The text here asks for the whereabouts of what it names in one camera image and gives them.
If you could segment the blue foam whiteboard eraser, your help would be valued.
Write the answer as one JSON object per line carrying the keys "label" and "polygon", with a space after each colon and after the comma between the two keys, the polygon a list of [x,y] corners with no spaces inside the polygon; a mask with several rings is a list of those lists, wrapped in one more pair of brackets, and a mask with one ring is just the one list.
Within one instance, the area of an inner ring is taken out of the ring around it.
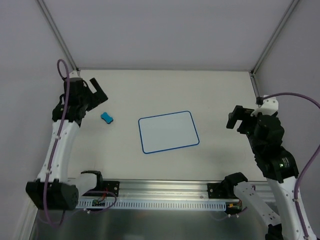
{"label": "blue foam whiteboard eraser", "polygon": [[100,118],[104,120],[108,125],[114,121],[114,119],[107,112],[102,113],[100,115]]}

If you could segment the blue-framed small whiteboard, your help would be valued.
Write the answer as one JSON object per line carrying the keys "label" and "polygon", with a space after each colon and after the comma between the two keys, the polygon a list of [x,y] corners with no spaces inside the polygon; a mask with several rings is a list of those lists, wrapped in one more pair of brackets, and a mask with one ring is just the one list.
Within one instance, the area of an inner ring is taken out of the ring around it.
{"label": "blue-framed small whiteboard", "polygon": [[200,144],[192,113],[188,110],[142,117],[138,128],[141,149],[146,155]]}

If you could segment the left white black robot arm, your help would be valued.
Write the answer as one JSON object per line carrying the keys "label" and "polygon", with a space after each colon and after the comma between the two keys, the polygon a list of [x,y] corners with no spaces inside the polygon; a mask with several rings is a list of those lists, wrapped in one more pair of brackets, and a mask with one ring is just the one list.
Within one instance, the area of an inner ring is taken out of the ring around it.
{"label": "left white black robot arm", "polygon": [[26,184],[25,191],[39,210],[74,210],[79,197],[104,191],[103,176],[97,170],[85,170],[68,180],[68,166],[75,138],[87,112],[108,100],[95,78],[90,79],[92,92],[81,77],[64,82],[64,93],[52,111],[52,137],[48,152],[36,179]]}

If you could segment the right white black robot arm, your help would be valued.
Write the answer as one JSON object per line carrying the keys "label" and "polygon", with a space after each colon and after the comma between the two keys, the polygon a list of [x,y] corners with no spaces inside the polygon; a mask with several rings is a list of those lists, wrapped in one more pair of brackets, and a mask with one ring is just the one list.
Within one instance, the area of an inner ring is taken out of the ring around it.
{"label": "right white black robot arm", "polygon": [[296,186],[301,174],[294,156],[282,146],[285,133],[276,113],[254,114],[254,110],[235,106],[229,113],[226,127],[246,135],[255,162],[273,193],[275,213],[254,191],[243,173],[228,175],[223,180],[223,192],[228,198],[237,197],[264,227],[267,240],[316,240],[308,221],[300,191]]}

